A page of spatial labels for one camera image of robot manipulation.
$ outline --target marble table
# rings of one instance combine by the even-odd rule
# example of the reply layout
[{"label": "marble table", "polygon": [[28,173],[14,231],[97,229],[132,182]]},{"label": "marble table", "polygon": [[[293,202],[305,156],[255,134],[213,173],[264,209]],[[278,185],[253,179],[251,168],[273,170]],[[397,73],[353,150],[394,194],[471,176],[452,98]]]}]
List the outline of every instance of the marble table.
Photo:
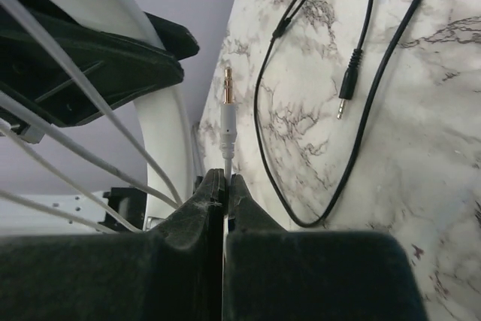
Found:
[{"label": "marble table", "polygon": [[[290,0],[235,0],[199,128],[206,169],[221,168],[219,102],[230,65],[235,171],[287,229],[253,126],[253,91]],[[268,158],[296,214],[323,212],[352,149],[365,99],[411,0],[375,0],[355,99],[337,93],[367,0],[309,0],[277,44],[259,110]],[[374,229],[406,250],[432,320],[481,319],[481,1],[424,0],[384,74],[355,169],[327,229]]]}]

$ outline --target gray wall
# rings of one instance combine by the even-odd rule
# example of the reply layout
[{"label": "gray wall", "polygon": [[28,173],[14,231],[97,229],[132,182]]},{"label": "gray wall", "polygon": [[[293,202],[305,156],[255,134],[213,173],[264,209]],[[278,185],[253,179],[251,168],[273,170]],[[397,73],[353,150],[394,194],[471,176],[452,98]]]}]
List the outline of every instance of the gray wall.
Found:
[{"label": "gray wall", "polygon": [[[198,121],[216,66],[228,17],[234,0],[136,0],[147,12],[186,26],[197,38],[201,51],[183,61],[186,73],[183,91],[191,123]],[[117,114],[140,138],[141,131],[131,104]],[[79,129],[66,130],[68,136],[98,156],[132,176],[146,178],[145,162],[105,119]],[[72,156],[45,138],[35,149],[62,171],[91,190],[122,185],[121,182]],[[0,188],[22,194],[70,193],[71,189],[26,157],[8,139],[0,138]]]}]

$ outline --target white marble countertop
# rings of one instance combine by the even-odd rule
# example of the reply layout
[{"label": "white marble countertop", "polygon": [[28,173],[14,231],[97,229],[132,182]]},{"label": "white marble countertop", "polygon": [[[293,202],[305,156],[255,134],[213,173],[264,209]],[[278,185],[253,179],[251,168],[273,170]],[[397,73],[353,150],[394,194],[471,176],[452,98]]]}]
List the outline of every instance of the white marble countertop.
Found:
[{"label": "white marble countertop", "polygon": [[[235,0],[200,125],[206,169],[221,168],[222,73],[233,68],[235,171],[287,229],[253,126],[259,67],[290,0]],[[336,119],[367,0],[309,0],[275,47],[259,110],[274,176],[296,214],[323,212],[352,149],[380,59],[411,0],[375,0],[355,98]],[[394,235],[430,318],[481,319],[481,2],[424,0],[374,101],[358,161],[327,229]]]}]

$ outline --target silver connector tip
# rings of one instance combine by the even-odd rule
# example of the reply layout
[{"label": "silver connector tip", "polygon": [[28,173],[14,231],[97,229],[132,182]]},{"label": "silver connector tip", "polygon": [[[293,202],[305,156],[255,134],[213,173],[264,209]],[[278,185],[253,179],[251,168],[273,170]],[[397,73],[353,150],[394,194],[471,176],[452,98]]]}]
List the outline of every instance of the silver connector tip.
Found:
[{"label": "silver connector tip", "polygon": [[227,67],[225,69],[224,77],[224,103],[234,103],[234,91],[232,90],[232,68]]},{"label": "silver connector tip", "polygon": [[346,106],[346,99],[341,99],[339,104],[339,110],[337,111],[337,118],[339,120],[343,117],[345,106]]}]

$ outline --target white curved tube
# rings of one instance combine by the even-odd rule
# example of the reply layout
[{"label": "white curved tube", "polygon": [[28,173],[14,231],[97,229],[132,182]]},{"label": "white curved tube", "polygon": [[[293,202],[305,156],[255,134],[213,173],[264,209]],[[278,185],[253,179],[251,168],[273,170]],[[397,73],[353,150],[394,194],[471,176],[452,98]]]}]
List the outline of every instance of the white curved tube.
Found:
[{"label": "white curved tube", "polygon": [[72,61],[70,56],[59,46],[45,28],[25,9],[18,0],[0,0],[3,8],[23,27],[25,30],[52,56],[52,58],[70,75],[71,79],[79,86],[89,100],[112,122],[134,148],[146,159],[147,164],[161,177],[171,191],[174,200],[178,205],[182,204],[179,193],[168,175],[162,170],[159,164],[135,139],[134,135],[123,125],[119,118],[112,111],[108,103],[98,93],[97,89],[90,83],[85,74]]},{"label": "white curved tube", "polygon": [[93,229],[96,229],[97,231],[104,232],[104,233],[117,233],[113,229],[109,229],[108,227],[105,227],[103,225],[99,225],[98,223],[86,220],[82,217],[75,216],[73,214],[70,214],[68,212],[64,212],[63,210],[57,210],[56,208],[50,208],[48,206],[45,206],[43,204],[39,204],[37,202],[33,202],[30,199],[20,197],[19,195],[14,195],[12,193],[9,193],[7,191],[4,191],[3,189],[0,189],[0,198],[6,199],[7,201],[21,204],[24,207],[31,208],[33,210],[38,210],[39,212],[43,213],[48,213],[52,216],[55,217],[60,217],[64,218],[69,221],[73,221],[76,223],[79,223],[84,226],[92,227]]},{"label": "white curved tube", "polygon": [[76,189],[81,194],[85,195],[88,199],[96,203],[99,207],[103,208],[108,214],[110,214],[115,220],[117,220],[121,225],[125,226],[129,231],[141,232],[140,229],[134,227],[125,218],[120,216],[112,207],[105,204],[100,198],[93,195],[88,189],[83,188],[78,183],[74,182],[72,179],[64,175],[60,170],[55,168],[50,162],[48,162],[44,157],[35,152],[31,147],[27,146],[24,141],[20,139],[18,135],[13,133],[6,125],[0,122],[0,132],[2,132],[5,137],[13,141],[18,147],[20,147],[30,158],[36,161],[39,165],[47,169],[50,173],[55,174],[58,178],[66,182],[69,186]]},{"label": "white curved tube", "polygon": [[53,128],[49,123],[45,120],[40,118],[37,114],[33,113],[28,108],[22,106],[19,102],[15,101],[5,93],[0,91],[0,107],[6,109],[12,114],[15,114],[21,120],[27,122],[28,124],[32,125],[36,129],[41,130],[46,135],[53,138],[55,141],[59,142],[63,147],[71,150],[73,153],[77,154],[80,158],[85,159],[87,162],[96,165],[97,167],[103,169],[104,171],[112,174],[115,177],[118,177],[120,180],[131,184],[132,186],[144,191],[145,193],[149,193],[158,199],[163,200],[166,204],[170,205],[174,209],[177,209],[177,204],[172,201],[169,197],[165,194],[148,187],[142,182],[130,177],[129,175],[123,173],[117,167],[114,167],[110,163],[104,161],[103,159],[97,157],[95,154],[89,152],[79,144],[75,143],[72,139],[64,135],[61,131],[56,128]]}]

